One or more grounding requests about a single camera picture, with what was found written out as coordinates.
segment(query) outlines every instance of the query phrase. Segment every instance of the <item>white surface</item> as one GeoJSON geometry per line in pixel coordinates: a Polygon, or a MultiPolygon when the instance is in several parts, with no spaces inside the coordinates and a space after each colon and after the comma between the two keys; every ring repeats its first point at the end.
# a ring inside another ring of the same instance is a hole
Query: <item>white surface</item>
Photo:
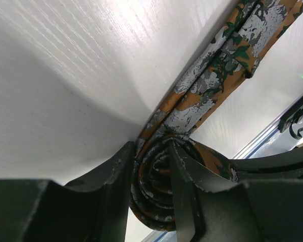
{"type": "MultiPolygon", "coordinates": [[[[236,2],[0,0],[0,177],[65,183],[134,140],[236,2]]],[[[298,74],[303,16],[194,137],[233,156],[303,93],[298,74]]],[[[150,231],[128,225],[127,241],[150,231]]]]}

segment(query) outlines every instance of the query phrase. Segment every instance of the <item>black cable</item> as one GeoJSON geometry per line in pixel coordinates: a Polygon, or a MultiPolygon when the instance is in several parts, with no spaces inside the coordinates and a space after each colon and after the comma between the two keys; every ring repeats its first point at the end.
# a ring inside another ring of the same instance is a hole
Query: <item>black cable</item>
{"type": "Polygon", "coordinates": [[[297,140],[302,139],[303,136],[302,136],[300,133],[303,131],[303,128],[298,129],[298,130],[297,130],[297,134],[296,134],[296,133],[294,132],[294,130],[293,130],[293,124],[294,124],[294,123],[292,123],[292,124],[290,125],[290,127],[289,127],[289,133],[291,134],[291,136],[292,136],[293,138],[295,138],[295,139],[297,139],[297,140]]]}

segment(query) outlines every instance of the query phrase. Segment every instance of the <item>camouflage fabric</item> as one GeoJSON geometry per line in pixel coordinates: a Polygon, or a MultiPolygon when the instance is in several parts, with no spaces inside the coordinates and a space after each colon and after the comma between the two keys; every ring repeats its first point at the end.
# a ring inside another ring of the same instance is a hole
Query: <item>camouflage fabric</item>
{"type": "Polygon", "coordinates": [[[189,135],[247,78],[303,12],[303,0],[241,0],[203,54],[182,76],[140,134],[130,207],[155,230],[175,230],[168,143],[222,177],[237,181],[218,152],[189,135]]]}

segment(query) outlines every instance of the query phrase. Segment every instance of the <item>fabric roll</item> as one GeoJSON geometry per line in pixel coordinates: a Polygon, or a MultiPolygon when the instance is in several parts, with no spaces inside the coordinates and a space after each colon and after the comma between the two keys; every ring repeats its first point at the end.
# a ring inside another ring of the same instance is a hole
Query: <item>fabric roll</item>
{"type": "Polygon", "coordinates": [[[136,142],[130,208],[151,229],[175,230],[168,144],[175,142],[222,177],[234,168],[193,133],[245,80],[303,12],[303,0],[241,0],[202,55],[149,120],[136,142]]]}

